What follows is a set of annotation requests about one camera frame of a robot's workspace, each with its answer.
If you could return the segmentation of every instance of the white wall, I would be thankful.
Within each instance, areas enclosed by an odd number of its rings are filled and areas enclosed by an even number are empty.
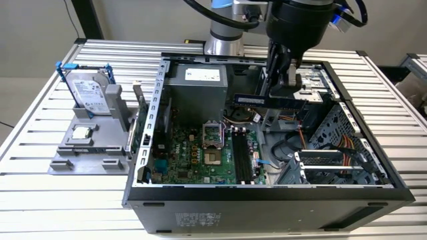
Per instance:
[[[0,77],[48,78],[76,38],[63,0],[0,0]]]
[[[0,121],[15,126],[32,104],[46,78],[0,77]],[[0,124],[0,145],[12,128]]]
[[[211,2],[198,1],[206,6]],[[354,27],[347,34],[329,30],[318,48],[366,50],[378,64],[398,63],[407,52],[427,53],[427,0],[365,2],[369,26]],[[94,0],[94,4],[107,39],[180,43],[210,37],[210,20],[182,0]],[[48,78],[75,39],[62,0],[0,0],[0,77]],[[247,33],[245,42],[266,45],[267,37]]]
[[[210,20],[182,0],[95,0],[102,28],[112,40],[183,42],[210,37]],[[206,6],[210,0],[199,0]],[[378,64],[397,64],[409,52],[427,53],[427,0],[365,0],[369,25],[346,34],[329,30],[319,49],[365,50]],[[246,34],[245,42],[267,45]]]

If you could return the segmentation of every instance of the power supply label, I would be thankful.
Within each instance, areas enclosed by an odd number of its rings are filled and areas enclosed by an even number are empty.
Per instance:
[[[215,212],[178,212],[176,225],[180,227],[218,227],[222,214]]]
[[[219,69],[202,69],[188,68],[186,69],[186,80],[191,81],[215,81],[219,82],[220,70]]]
[[[100,84],[94,80],[72,81],[84,108],[96,115],[111,114]]]

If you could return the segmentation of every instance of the motherboard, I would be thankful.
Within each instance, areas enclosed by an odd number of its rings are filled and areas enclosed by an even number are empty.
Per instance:
[[[155,184],[215,184],[232,185],[238,183],[242,172],[242,161],[250,167],[250,181],[247,184],[266,184],[263,167],[258,166],[255,157],[261,158],[259,143],[254,131],[243,136],[247,156],[236,161],[234,151],[234,128],[219,128],[215,136],[214,127],[206,129],[175,127],[171,135],[171,148],[164,159],[155,160]],[[223,140],[223,146],[206,147],[204,139]]]

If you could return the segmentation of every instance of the metal slotted surface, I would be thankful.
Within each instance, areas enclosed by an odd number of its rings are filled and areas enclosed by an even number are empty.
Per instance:
[[[202,54],[200,44],[88,40],[75,45],[64,62],[114,67],[123,99],[136,105],[132,81],[151,99],[162,52]],[[249,57],[267,48],[247,46]],[[411,188],[417,202],[353,232],[305,234],[298,239],[411,240],[427,238],[427,131],[414,109],[389,84],[371,60],[354,51],[311,50],[306,60],[329,61],[385,151]],[[58,75],[0,147],[0,239],[159,239],[148,235],[132,210],[122,208],[126,176],[52,176],[46,172],[74,112],[72,96]],[[194,234],[176,239],[293,239],[295,235]]]
[[[409,53],[401,66],[407,67],[415,76],[427,83],[427,54]]]

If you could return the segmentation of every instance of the metal case frame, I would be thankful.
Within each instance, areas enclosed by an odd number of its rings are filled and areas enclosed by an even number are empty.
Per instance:
[[[139,183],[144,182],[144,178],[151,174],[146,167],[139,167],[148,162],[154,124],[158,117],[156,102],[160,100],[171,61],[207,64],[228,62],[258,66],[266,64],[266,59],[247,57],[174,53],[162,56],[148,109],[148,119],[152,121],[146,123],[143,145],[135,159],[138,167],[134,165],[130,170],[123,197],[123,205],[134,208],[148,233],[351,231],[415,201],[362,114],[355,108],[343,83],[326,61],[305,61],[305,63],[321,64],[326,69],[327,77],[341,95],[339,101],[346,104],[354,116],[361,135],[367,139],[378,155],[394,188],[357,188],[355,186],[307,188],[307,185],[293,187],[257,185],[242,188],[224,185],[158,187]],[[184,224],[187,218],[199,219],[200,214],[203,216],[211,214],[210,216],[216,219],[211,225]]]

